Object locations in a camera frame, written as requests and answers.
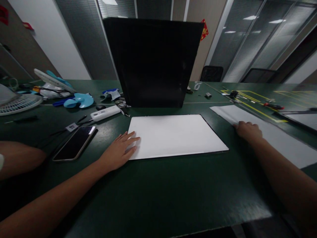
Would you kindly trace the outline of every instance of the wrist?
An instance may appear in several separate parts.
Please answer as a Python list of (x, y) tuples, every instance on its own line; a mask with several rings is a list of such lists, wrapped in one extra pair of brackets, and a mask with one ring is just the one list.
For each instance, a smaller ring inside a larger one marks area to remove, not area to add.
[(100, 160), (97, 160), (91, 164), (94, 167), (94, 171), (100, 175), (101, 177), (105, 176), (107, 173), (111, 172), (109, 168), (105, 168), (105, 166), (101, 163)]
[(250, 139), (250, 140), (247, 140), (247, 142), (252, 146), (252, 147), (255, 147), (255, 146), (261, 146), (265, 143), (267, 143), (267, 141), (264, 139), (264, 138), (256, 138), (256, 139)]

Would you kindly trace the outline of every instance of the office chair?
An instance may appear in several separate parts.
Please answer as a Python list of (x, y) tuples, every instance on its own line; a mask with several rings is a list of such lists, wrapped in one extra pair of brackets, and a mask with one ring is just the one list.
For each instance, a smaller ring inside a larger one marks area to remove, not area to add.
[(240, 83), (271, 83), (277, 73), (276, 70), (251, 68)]
[(224, 68), (220, 66), (205, 66), (202, 69), (200, 81), (220, 82)]

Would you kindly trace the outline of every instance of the red decoration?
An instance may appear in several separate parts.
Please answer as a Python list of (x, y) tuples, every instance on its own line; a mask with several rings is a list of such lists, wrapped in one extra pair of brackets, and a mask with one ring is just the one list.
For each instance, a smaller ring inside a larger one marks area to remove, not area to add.
[(29, 23), (27, 23), (27, 22), (22, 22), (22, 23), (23, 23), (23, 25), (25, 26), (26, 29), (34, 30)]
[(6, 25), (9, 24), (8, 10), (5, 7), (3, 7), (2, 5), (0, 5), (0, 21)]
[(207, 25), (206, 25), (206, 21), (205, 19), (201, 21), (202, 23), (205, 23), (204, 25), (204, 29), (202, 30), (202, 34), (201, 34), (201, 38), (200, 41), (202, 41), (209, 33), (208, 33), (208, 29), (207, 29)]

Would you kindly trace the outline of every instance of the glass door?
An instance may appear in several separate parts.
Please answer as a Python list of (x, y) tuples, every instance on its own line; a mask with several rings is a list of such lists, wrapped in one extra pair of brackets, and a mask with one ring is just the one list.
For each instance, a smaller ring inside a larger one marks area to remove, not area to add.
[(251, 68), (270, 69), (315, 15), (315, 2), (234, 0), (209, 65), (224, 68), (223, 82), (240, 82)]

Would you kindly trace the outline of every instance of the smartphone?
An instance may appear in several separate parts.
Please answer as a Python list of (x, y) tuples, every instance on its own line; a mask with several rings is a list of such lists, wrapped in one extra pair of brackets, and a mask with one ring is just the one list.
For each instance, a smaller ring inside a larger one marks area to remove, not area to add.
[(72, 135), (54, 156), (53, 161), (70, 161), (77, 159), (95, 131), (95, 126), (78, 128), (74, 135)]

